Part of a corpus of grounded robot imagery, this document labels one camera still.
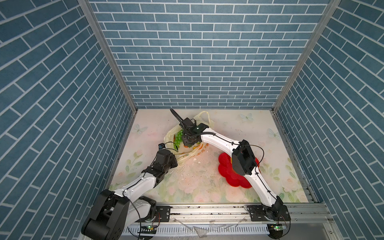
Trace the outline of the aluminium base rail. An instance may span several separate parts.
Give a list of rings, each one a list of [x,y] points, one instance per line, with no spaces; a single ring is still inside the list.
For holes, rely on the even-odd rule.
[[[333,223],[325,204],[287,204],[274,220],[267,216],[261,205],[156,205],[142,199],[134,204],[94,207],[82,227],[82,234],[93,240],[117,240],[129,234],[140,240],[251,234],[280,239],[293,231],[296,224],[319,225],[332,231]]]

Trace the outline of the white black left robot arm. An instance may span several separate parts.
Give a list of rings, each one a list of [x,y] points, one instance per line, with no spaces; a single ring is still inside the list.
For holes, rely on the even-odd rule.
[[[156,201],[144,194],[154,189],[169,170],[177,166],[171,151],[159,150],[151,165],[133,182],[115,191],[103,190],[97,196],[81,234],[92,240],[117,240],[129,225],[152,220]]]

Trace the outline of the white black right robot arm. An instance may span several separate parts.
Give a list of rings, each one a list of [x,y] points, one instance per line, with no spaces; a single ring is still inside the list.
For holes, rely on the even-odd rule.
[[[182,140],[185,146],[191,147],[196,143],[212,145],[232,158],[233,171],[243,176],[258,194],[264,209],[265,217],[271,221],[290,221],[288,207],[283,200],[273,192],[259,170],[255,154],[248,141],[236,141],[227,138],[205,124],[183,124]]]

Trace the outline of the aluminium corner post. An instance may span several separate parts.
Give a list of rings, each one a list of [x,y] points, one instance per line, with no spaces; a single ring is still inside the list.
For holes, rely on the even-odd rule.
[[[106,59],[107,59],[107,62],[109,64],[109,66],[111,67],[111,70],[112,72],[114,73],[116,79],[117,79],[117,82],[120,86],[120,88],[122,89],[123,93],[124,93],[124,96],[129,104],[129,106],[131,107],[132,111],[133,111],[133,114],[135,115],[138,111],[135,103],[134,103],[134,100],[132,98],[132,96],[130,95],[129,93],[129,90],[127,88],[127,85],[126,85],[126,82],[121,74],[121,71],[116,63],[116,60],[113,56],[113,53],[108,45],[108,42],[103,34],[103,31],[100,27],[100,24],[98,23],[98,20],[96,18],[96,15],[92,9],[92,6],[90,4],[89,1],[86,1],[86,0],[78,0],[79,2],[79,5],[95,35],[95,38],[97,39],[100,47],[101,47],[101,50],[103,51]]]
[[[328,22],[330,21],[331,17],[333,16],[334,12],[336,11],[340,2],[341,2],[341,0],[331,0],[327,4],[319,22],[317,23],[316,27],[314,28],[314,31],[313,31],[311,37],[309,38],[307,44],[305,45],[303,52],[301,53],[300,57],[298,58],[296,65],[293,67],[293,70],[292,70],[290,76],[288,77],[284,87],[282,88],[282,91],[279,94],[277,101],[274,103],[274,105],[272,107],[271,112],[273,114],[277,114],[278,109],[282,105],[282,103],[283,103],[285,97],[287,96],[289,90],[291,89],[291,87],[295,83],[296,78],[298,77],[300,71],[302,70],[307,59],[309,58],[309,55],[311,54],[316,43],[320,39],[320,36],[322,35],[323,31],[325,30]]]

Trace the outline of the aluminium left corner post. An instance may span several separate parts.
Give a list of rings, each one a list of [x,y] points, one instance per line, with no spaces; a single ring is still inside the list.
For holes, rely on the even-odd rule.
[[[103,34],[103,31],[100,27],[100,24],[98,23],[98,20],[96,18],[96,15],[92,9],[92,6],[90,4],[89,1],[86,1],[86,0],[78,0],[79,2],[79,5],[95,35],[95,38],[97,39],[100,47],[101,47],[101,50],[103,51],[106,59],[107,59],[107,62],[109,64],[109,66],[111,67],[111,70],[112,72],[114,73],[116,79],[117,79],[117,82],[120,86],[120,88],[122,89],[123,93],[124,93],[124,96],[129,104],[129,106],[131,107],[132,111],[133,111],[133,114],[135,115],[138,111],[135,103],[134,103],[134,100],[132,98],[132,96],[130,95],[129,93],[129,90],[127,88],[127,85],[126,85],[126,82],[121,74],[121,71],[116,63],[116,60],[113,56],[113,53],[108,45],[108,42]]]

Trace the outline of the aluminium right corner post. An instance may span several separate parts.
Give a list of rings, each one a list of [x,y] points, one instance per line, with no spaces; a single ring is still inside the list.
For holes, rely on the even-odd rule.
[[[340,2],[341,2],[341,0],[331,0],[327,4],[319,22],[317,23],[316,27],[314,28],[314,31],[313,31],[311,37],[309,38],[307,44],[305,45],[303,52],[301,53],[300,57],[298,58],[296,65],[293,67],[293,70],[292,70],[290,76],[288,77],[284,87],[282,88],[282,91],[279,94],[277,101],[274,103],[274,105],[272,107],[271,112],[273,114],[277,114],[278,109],[282,105],[282,103],[283,103],[285,97],[287,96],[289,90],[291,89],[291,87],[295,83],[296,78],[298,77],[300,71],[302,70],[307,59],[309,58],[309,55],[311,54],[316,43],[320,39],[320,36],[322,35],[323,31],[325,30],[328,22],[330,21],[331,17],[333,16],[334,12],[336,11]]]

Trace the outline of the green fake grapes bunch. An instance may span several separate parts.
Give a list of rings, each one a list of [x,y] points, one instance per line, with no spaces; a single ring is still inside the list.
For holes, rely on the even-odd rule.
[[[174,145],[175,148],[179,148],[180,145],[183,143],[183,130],[178,131],[177,133],[174,134]]]

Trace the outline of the red flower shaped plate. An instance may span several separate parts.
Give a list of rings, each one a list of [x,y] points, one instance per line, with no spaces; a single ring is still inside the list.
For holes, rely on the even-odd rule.
[[[232,187],[241,187],[244,189],[250,189],[252,187],[245,177],[237,174],[233,170],[232,158],[226,153],[219,155],[218,171],[219,174],[224,177],[227,183]]]

